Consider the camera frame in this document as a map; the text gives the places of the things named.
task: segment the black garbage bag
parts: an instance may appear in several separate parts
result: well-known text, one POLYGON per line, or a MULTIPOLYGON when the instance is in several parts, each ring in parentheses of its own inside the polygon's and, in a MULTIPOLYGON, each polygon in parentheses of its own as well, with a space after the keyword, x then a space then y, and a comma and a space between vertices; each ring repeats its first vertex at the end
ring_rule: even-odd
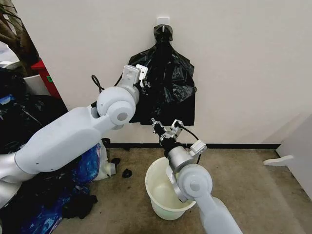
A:
POLYGON ((24 95, 0 104, 0 154, 17 151, 36 131, 66 112, 62 100, 45 95, 24 95))
POLYGON ((0 98, 12 95, 15 98, 24 96, 26 84, 21 74, 0 67, 0 98))
POLYGON ((151 124, 151 118, 171 125, 175 119, 184 125, 194 124, 195 92, 194 66, 190 60, 173 49, 172 28, 160 24, 154 27, 156 44, 130 58, 129 64, 146 66, 148 73, 140 89, 136 113, 130 122, 151 124))

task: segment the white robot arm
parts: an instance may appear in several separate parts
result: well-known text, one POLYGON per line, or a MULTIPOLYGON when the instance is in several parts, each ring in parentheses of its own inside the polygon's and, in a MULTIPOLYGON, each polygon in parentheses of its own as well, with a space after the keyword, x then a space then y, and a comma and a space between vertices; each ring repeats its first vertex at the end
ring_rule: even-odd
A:
POLYGON ((208 171, 198 164, 193 164, 194 157, 207 149, 206 144, 197 139, 190 151, 176 142, 183 127, 180 120, 175 120, 167 131, 159 121, 152 119, 154 133, 159 135, 159 143, 165 149, 169 160, 166 174, 181 202, 194 200, 200 209, 201 223, 208 234, 242 234, 239 226, 224 203, 211 196, 213 181, 208 171))
POLYGON ((128 123, 138 103, 139 92, 134 85, 140 74, 140 69, 125 66, 118 86, 103 90, 96 105, 67 112, 37 131, 19 151, 1 155, 0 208, 14 196, 21 182, 63 167, 95 146, 108 130, 128 123))

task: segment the plastic bucket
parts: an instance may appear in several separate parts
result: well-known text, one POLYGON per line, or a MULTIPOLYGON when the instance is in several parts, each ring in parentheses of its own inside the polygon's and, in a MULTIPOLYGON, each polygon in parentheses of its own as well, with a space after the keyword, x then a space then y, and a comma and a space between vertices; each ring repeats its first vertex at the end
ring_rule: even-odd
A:
POLYGON ((163 219, 175 220, 192 208, 196 202, 188 200, 182 203, 179 200, 166 175, 168 165, 169 161, 165 157, 153 162, 146 172, 145 187, 155 213, 163 219))

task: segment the gray carpet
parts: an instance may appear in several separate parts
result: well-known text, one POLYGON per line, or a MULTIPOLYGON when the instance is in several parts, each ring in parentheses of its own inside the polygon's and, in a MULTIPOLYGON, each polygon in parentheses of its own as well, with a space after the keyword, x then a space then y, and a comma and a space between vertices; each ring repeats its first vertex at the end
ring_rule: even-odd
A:
MULTIPOLYGON (((204 233, 196 206, 175 221, 154 213, 144 179, 162 156, 162 149, 108 150, 108 157, 120 157, 121 163, 116 175, 91 183, 99 202, 87 217, 65 219, 53 233, 204 233), (126 168, 132 177, 121 177, 126 168)), ((274 157, 273 150, 207 150, 200 164, 213 178, 213 196, 226 204, 244 234, 311 234, 312 202, 287 168, 262 164, 274 157)))

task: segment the red box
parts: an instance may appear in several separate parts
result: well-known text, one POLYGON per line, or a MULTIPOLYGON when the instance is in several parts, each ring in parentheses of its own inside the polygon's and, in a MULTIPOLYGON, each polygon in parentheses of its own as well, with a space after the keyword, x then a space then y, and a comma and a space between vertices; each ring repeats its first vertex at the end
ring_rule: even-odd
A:
POLYGON ((32 65, 31 69, 38 71, 51 96, 62 99, 42 61, 32 65))

